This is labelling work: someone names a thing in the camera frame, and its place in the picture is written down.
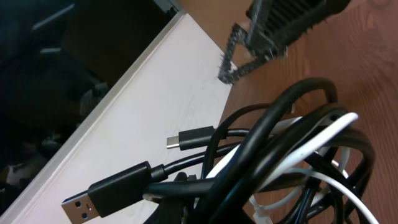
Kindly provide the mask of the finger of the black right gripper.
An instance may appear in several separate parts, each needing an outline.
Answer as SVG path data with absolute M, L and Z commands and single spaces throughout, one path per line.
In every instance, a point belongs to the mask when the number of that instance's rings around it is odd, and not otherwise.
M 254 0 L 245 46 L 254 55 L 279 54 L 314 25 L 343 11 L 350 0 Z
M 244 16 L 233 24 L 218 72 L 221 82 L 233 85 L 268 61 L 286 54 L 287 44 L 266 27 L 275 9 L 275 1 L 253 1 Z

